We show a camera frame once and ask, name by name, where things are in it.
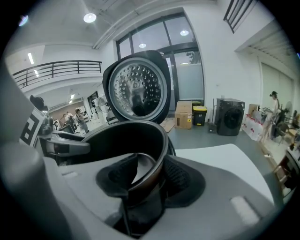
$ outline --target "trash bin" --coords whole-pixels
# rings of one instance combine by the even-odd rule
[[[194,110],[194,125],[204,126],[207,108],[204,106],[193,106]]]

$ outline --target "yellow lid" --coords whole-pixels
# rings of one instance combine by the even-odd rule
[[[195,111],[207,111],[207,108],[204,106],[193,106],[193,110]]]

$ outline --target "black hat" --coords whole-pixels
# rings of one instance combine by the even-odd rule
[[[272,97],[273,95],[275,95],[277,97],[277,93],[275,91],[272,91],[272,93],[270,94],[270,97]]]

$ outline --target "inner lid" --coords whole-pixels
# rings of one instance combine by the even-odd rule
[[[167,84],[160,68],[139,57],[116,66],[109,80],[108,93],[113,107],[128,120],[152,120],[167,101]]]

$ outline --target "window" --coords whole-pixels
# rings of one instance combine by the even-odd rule
[[[169,46],[164,24],[159,22],[132,35],[135,53]]]
[[[203,99],[203,75],[198,51],[176,53],[180,100]]]
[[[120,46],[121,58],[124,58],[131,54],[129,38],[127,38],[123,42],[121,42],[119,46]]]
[[[119,42],[118,57],[146,50],[164,53],[171,77],[171,103],[174,112],[179,100],[202,100],[204,81],[195,35],[183,13],[163,16],[129,32]]]
[[[194,42],[193,32],[185,17],[178,17],[165,22],[172,45]]]

